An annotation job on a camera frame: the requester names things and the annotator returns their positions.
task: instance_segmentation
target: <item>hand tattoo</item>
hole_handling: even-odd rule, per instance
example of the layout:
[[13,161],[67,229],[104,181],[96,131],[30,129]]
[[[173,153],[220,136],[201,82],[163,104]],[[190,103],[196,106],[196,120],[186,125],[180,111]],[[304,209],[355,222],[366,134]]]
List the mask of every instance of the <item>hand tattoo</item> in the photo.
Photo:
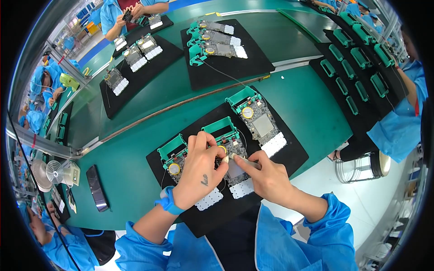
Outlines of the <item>hand tattoo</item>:
[[203,185],[208,186],[208,176],[207,176],[206,174],[204,174],[204,180],[201,181],[201,183],[202,183]]

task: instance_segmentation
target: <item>white perforated panel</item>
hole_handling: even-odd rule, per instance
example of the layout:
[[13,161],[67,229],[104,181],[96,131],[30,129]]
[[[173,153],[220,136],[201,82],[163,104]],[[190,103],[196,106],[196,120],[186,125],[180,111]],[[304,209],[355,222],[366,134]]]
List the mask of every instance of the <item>white perforated panel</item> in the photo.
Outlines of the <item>white perforated panel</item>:
[[230,44],[231,45],[240,46],[241,45],[241,39],[240,38],[236,38],[236,37],[231,37],[230,38]]
[[154,57],[156,57],[159,54],[161,54],[162,52],[163,52],[163,49],[161,48],[161,46],[158,46],[155,49],[153,49],[152,51],[150,51],[149,53],[147,53],[145,56],[146,56],[147,60],[151,60]]
[[195,206],[199,209],[199,211],[203,211],[206,208],[214,205],[216,202],[223,198],[223,194],[219,192],[217,188],[214,188],[211,193],[201,199]]
[[235,49],[235,52],[237,53],[237,57],[242,58],[242,59],[247,58],[247,54],[246,54],[246,51],[244,50],[243,46],[234,46],[233,48]]
[[140,69],[141,67],[143,67],[148,61],[146,60],[146,58],[142,57],[139,61],[137,61],[136,63],[134,63],[133,66],[130,66],[131,70],[133,72],[138,71],[138,69]]
[[275,135],[270,141],[265,143],[261,149],[265,151],[267,156],[270,158],[280,149],[286,145],[286,139],[283,137],[282,132]]
[[121,44],[119,44],[118,46],[116,46],[116,51],[119,51],[120,49],[122,49],[125,45],[127,45],[127,41],[122,42]]
[[119,85],[117,85],[116,86],[116,88],[115,89],[113,89],[113,93],[116,95],[116,96],[119,96],[119,94],[121,94],[121,92],[127,87],[127,85],[129,84],[130,82],[127,80],[127,78],[124,78],[120,83],[119,83]]
[[162,26],[162,25],[163,25],[163,22],[160,21],[158,23],[155,23],[155,24],[151,25],[151,29],[154,29],[154,28]]
[[227,33],[227,34],[231,34],[231,35],[233,35],[233,26],[228,26],[228,25],[226,25],[226,26],[224,27],[224,32]]
[[244,197],[245,195],[248,195],[255,190],[253,189],[253,182],[252,178],[249,178],[245,181],[242,181],[234,186],[229,187],[230,192],[232,193],[232,196],[234,199],[239,199]]

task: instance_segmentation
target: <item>person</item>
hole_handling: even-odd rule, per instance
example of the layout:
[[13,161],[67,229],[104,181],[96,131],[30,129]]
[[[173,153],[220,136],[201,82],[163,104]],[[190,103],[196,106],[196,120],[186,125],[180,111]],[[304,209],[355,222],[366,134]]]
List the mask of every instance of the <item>person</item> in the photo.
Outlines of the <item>person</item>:
[[19,205],[21,216],[31,236],[54,264],[66,271],[77,270],[49,216],[62,234],[68,251],[81,271],[93,271],[95,266],[104,265],[115,255],[114,231],[95,231],[66,226],[57,219],[56,209],[51,202],[47,203],[47,208],[42,212],[42,218],[39,218],[26,203]]
[[30,92],[39,95],[42,92],[45,106],[51,109],[54,101],[66,90],[60,82],[60,74],[66,73],[57,63],[49,66],[38,66],[30,80]]
[[378,33],[381,33],[381,30],[383,29],[382,26],[376,26],[376,23],[378,22],[378,16],[372,12],[370,12],[368,15],[363,15],[362,19],[368,23],[368,25],[372,26]]
[[39,134],[46,118],[47,115],[41,111],[30,110],[27,113],[21,111],[18,117],[18,123],[21,127],[24,127],[24,129],[30,129],[33,133]]
[[101,7],[102,34],[107,40],[113,41],[117,36],[135,28],[137,24],[122,20],[127,10],[136,19],[144,14],[163,13],[168,9],[168,0],[106,0]]
[[[274,217],[260,203],[200,238],[179,223],[169,243],[164,237],[179,213],[221,182],[228,164],[214,169],[214,162],[225,155],[204,131],[188,138],[179,183],[139,221],[127,222],[126,235],[116,241],[120,257],[115,262],[121,270],[358,270],[353,230],[345,222],[350,209],[333,194],[316,197],[298,190],[285,166],[273,163],[262,150],[249,157],[259,161],[261,170],[237,156],[235,162],[252,177],[256,194],[305,216],[304,225],[311,229],[307,243],[293,239],[291,222]],[[164,251],[171,251],[170,256]]]
[[336,0],[310,0],[313,4],[328,7],[331,11],[336,13],[338,11],[338,6],[336,5]]
[[331,160],[351,161],[367,152],[380,150],[397,163],[401,162],[421,141],[421,120],[423,102],[428,97],[422,61],[411,41],[408,30],[401,27],[405,49],[410,56],[406,63],[395,67],[408,89],[408,95],[378,121],[366,136],[356,139],[352,136],[349,145],[328,155]]
[[[46,51],[42,57],[42,63],[44,64],[44,66],[49,66],[49,65],[55,63],[55,61],[50,57],[50,53],[51,53],[51,51]],[[68,59],[68,60],[78,70],[81,69],[80,64],[76,60],[74,60],[74,59]]]
[[357,3],[351,3],[347,5],[345,12],[351,13],[354,16],[361,17],[362,14],[369,14],[369,8],[361,0],[358,0]]

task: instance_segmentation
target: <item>white piping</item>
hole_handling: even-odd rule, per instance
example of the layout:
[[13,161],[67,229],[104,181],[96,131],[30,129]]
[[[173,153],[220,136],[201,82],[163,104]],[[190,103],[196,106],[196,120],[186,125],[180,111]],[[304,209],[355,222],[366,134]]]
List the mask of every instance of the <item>white piping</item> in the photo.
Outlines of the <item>white piping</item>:
[[259,212],[258,212],[258,218],[257,218],[257,220],[256,220],[256,230],[255,230],[255,267],[256,267],[256,270],[258,270],[259,271],[259,268],[258,268],[258,261],[256,260],[256,245],[257,245],[257,237],[258,237],[258,223],[259,223],[259,215],[261,214],[261,208],[262,208],[262,203],[261,203],[261,206],[259,207]]
[[217,259],[218,263],[220,264],[221,270],[224,271],[223,265],[221,264],[220,259],[218,258],[216,251],[214,250],[214,248],[211,245],[210,241],[208,241],[208,238],[206,236],[204,236],[204,237],[205,237],[205,240],[207,241],[208,245],[210,245],[211,249],[213,250],[214,256],[216,256],[216,259]]

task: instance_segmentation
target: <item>black wire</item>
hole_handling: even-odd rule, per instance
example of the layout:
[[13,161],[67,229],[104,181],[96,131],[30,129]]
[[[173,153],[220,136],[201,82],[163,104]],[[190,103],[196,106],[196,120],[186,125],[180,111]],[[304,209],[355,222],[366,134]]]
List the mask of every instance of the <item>black wire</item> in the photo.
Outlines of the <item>black wire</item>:
[[202,61],[202,63],[205,63],[206,65],[208,65],[208,67],[210,67],[211,69],[213,69],[214,71],[216,71],[216,72],[219,72],[219,73],[221,73],[221,74],[223,74],[223,75],[225,75],[225,76],[227,76],[227,77],[229,77],[230,79],[232,79],[232,80],[235,80],[235,81],[237,81],[238,83],[240,83],[240,84],[242,84],[243,86],[245,86],[246,87],[246,85],[245,84],[243,84],[240,80],[238,80],[238,79],[235,79],[234,77],[232,77],[232,76],[230,76],[230,75],[227,75],[226,73],[224,73],[224,72],[221,72],[221,71],[219,71],[219,70],[217,70],[216,68],[214,68],[213,66],[211,66],[211,65],[209,65],[208,63],[206,63],[205,61],[203,61],[202,59],[200,59],[200,61]]
[[[9,114],[9,110],[7,111],[7,116],[8,116],[8,118],[9,118],[10,125],[12,126],[12,130],[13,130],[13,133],[15,134],[16,140],[18,141],[18,145],[20,146],[21,152],[24,153],[23,146],[21,146],[21,142],[20,142],[20,139],[19,139],[19,137],[18,137],[18,134],[16,133],[15,127],[14,127],[13,122],[12,122],[12,118],[10,117],[10,114]],[[34,184],[34,186],[38,189],[38,192],[39,192],[39,195],[41,196],[41,200],[42,200],[42,203],[43,203],[43,205],[44,205],[44,207],[45,207],[45,210],[48,212],[48,207],[47,207],[47,204],[45,203],[45,199],[44,199],[44,193],[39,189],[39,187],[38,187],[38,185],[37,185],[37,183],[36,183],[36,181],[35,181],[35,180],[36,180],[36,179],[35,179],[35,176],[33,175],[33,171],[32,171],[32,169],[31,169],[31,166],[30,166],[30,164],[29,164],[29,161],[27,160],[26,155],[23,155],[23,157],[24,157],[24,159],[25,159],[25,161],[26,161],[26,165],[27,165],[27,167],[29,168],[30,175],[32,175],[33,184]],[[55,225],[55,223],[54,223],[54,221],[53,221],[53,218],[51,217],[51,215],[49,215],[48,217],[50,218],[51,223],[53,224],[53,226],[54,226],[54,228],[55,228],[57,234],[59,235],[59,239],[60,239],[60,241],[62,242],[62,245],[65,247],[66,252],[68,253],[68,255],[69,255],[69,257],[71,258],[71,260],[72,260],[72,262],[74,263],[74,265],[76,266],[77,270],[80,271],[79,266],[77,265],[76,261],[75,261],[74,258],[72,257],[72,255],[71,255],[71,253],[69,252],[68,248],[66,247],[65,241],[63,240],[62,235],[60,234],[59,230],[57,229],[57,227],[56,227],[56,225]]]

